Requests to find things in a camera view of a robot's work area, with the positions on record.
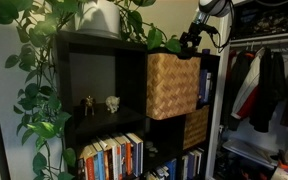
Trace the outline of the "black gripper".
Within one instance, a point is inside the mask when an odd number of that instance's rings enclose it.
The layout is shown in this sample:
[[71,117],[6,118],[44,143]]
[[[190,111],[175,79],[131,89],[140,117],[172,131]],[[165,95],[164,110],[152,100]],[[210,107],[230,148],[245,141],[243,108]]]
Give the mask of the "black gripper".
[[183,32],[180,37],[181,49],[183,52],[195,52],[201,42],[202,37],[200,33],[202,31],[208,34],[214,35],[218,33],[218,30],[210,25],[203,23],[192,23],[187,32]]

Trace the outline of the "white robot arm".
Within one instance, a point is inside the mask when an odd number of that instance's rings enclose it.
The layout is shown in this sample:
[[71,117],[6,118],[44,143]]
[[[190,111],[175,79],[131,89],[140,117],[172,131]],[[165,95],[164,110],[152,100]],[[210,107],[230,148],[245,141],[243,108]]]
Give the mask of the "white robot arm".
[[187,32],[183,32],[180,37],[181,50],[184,53],[194,53],[197,51],[202,37],[200,33],[205,31],[211,38],[212,43],[218,52],[221,52],[229,43],[229,38],[223,45],[217,45],[213,39],[215,34],[219,34],[218,30],[207,24],[210,16],[225,17],[227,14],[234,18],[234,6],[232,0],[199,0],[196,15],[193,22],[189,26]]

